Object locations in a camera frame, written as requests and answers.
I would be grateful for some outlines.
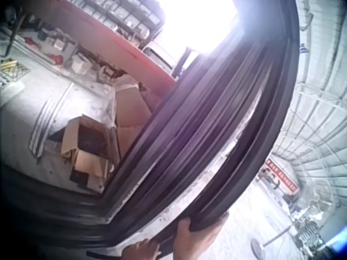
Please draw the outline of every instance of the white box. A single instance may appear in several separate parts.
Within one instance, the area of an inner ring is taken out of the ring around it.
[[[72,56],[72,59],[73,62],[71,68],[78,74],[85,75],[92,67],[91,62],[82,54],[74,55]]]
[[[56,39],[54,43],[54,47],[57,48],[58,50],[63,50],[65,47],[65,43],[60,39]]]

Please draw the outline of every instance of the red sign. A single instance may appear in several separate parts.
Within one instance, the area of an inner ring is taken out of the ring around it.
[[[292,182],[291,179],[271,159],[267,159],[266,166],[269,167],[270,170],[273,171],[292,192],[295,192],[298,189],[297,185]]]

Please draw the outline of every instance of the hand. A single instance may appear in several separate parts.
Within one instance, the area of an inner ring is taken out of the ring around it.
[[[197,260],[215,241],[228,217],[229,213],[226,213],[218,222],[199,232],[190,232],[189,218],[181,220],[173,243],[173,259]]]
[[[127,246],[121,252],[121,260],[155,260],[159,255],[159,244],[145,239]]]

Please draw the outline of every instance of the ceiling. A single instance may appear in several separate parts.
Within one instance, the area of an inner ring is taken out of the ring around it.
[[[329,185],[347,205],[347,4],[297,0],[297,84],[273,154],[289,161],[300,184]]]

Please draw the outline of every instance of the shelving unit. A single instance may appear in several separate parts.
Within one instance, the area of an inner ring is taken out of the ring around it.
[[[141,44],[150,41],[165,23],[165,14],[155,0],[72,0],[73,4],[113,31],[121,29]]]

